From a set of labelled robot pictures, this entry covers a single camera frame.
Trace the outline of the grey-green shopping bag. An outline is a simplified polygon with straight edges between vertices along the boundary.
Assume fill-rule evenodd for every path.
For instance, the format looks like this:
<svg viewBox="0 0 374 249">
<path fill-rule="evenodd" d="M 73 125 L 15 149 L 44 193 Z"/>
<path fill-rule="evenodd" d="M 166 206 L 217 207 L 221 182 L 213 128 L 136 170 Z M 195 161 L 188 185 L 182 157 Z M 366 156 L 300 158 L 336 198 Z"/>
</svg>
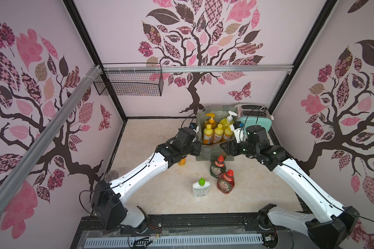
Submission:
<svg viewBox="0 0 374 249">
<path fill-rule="evenodd" d="M 224 160 L 234 160 L 221 148 L 235 136 L 230 126 L 236 122 L 237 108 L 231 106 L 205 107 L 197 113 L 198 141 L 202 144 L 196 161 L 214 161 L 222 156 Z"/>
</svg>

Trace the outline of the large yellow dish soap bottle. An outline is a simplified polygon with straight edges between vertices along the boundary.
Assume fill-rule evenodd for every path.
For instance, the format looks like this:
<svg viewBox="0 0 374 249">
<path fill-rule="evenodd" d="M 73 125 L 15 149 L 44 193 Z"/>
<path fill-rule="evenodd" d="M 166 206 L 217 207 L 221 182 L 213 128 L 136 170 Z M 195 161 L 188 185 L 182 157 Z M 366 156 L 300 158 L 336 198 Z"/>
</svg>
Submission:
<svg viewBox="0 0 374 249">
<path fill-rule="evenodd" d="M 234 124 L 234 118 L 237 117 L 237 113 L 233 111 L 228 111 L 228 116 L 220 120 L 219 124 L 222 125 L 223 129 L 226 129 L 230 125 Z"/>
</svg>

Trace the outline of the orange pump soap bottle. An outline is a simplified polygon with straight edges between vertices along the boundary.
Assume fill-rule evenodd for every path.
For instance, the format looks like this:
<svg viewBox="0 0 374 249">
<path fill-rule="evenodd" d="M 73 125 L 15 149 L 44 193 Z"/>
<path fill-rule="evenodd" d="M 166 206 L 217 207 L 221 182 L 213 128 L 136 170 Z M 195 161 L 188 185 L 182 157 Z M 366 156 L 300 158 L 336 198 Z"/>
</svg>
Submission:
<svg viewBox="0 0 374 249">
<path fill-rule="evenodd" d="M 204 126 L 207 127 L 207 125 L 211 125 L 211 129 L 215 129 L 217 126 L 217 123 L 215 121 L 215 114 L 214 113 L 208 113 L 206 114 L 209 119 L 205 121 Z"/>
</svg>

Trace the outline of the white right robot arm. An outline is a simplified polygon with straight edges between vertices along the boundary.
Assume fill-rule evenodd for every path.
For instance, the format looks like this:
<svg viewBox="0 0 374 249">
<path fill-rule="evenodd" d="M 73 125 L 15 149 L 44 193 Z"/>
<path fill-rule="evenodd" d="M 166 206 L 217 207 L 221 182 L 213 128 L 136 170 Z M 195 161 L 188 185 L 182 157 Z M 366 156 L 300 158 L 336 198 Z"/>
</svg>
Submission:
<svg viewBox="0 0 374 249">
<path fill-rule="evenodd" d="M 319 187 L 281 146 L 267 142 L 228 141 L 221 145 L 228 156 L 255 158 L 283 179 L 310 209 L 310 214 L 288 211 L 276 204 L 263 207 L 257 223 L 263 230 L 282 226 L 307 235 L 320 249 L 336 249 L 353 231 L 359 212 L 344 207 Z"/>
</svg>

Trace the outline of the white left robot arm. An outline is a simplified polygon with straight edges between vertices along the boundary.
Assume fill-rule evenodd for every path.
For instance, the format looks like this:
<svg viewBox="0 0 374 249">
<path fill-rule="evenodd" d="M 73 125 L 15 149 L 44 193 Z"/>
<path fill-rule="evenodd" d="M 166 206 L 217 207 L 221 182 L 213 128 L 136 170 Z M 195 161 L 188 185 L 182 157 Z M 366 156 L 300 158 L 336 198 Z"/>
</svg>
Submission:
<svg viewBox="0 0 374 249">
<path fill-rule="evenodd" d="M 127 207 L 128 199 L 150 179 L 180 162 L 187 155 L 198 156 L 201 143 L 182 145 L 177 141 L 158 145 L 152 156 L 126 175 L 110 182 L 101 180 L 94 188 L 92 210 L 106 230 L 119 225 L 144 231 L 149 217 L 139 207 Z"/>
</svg>

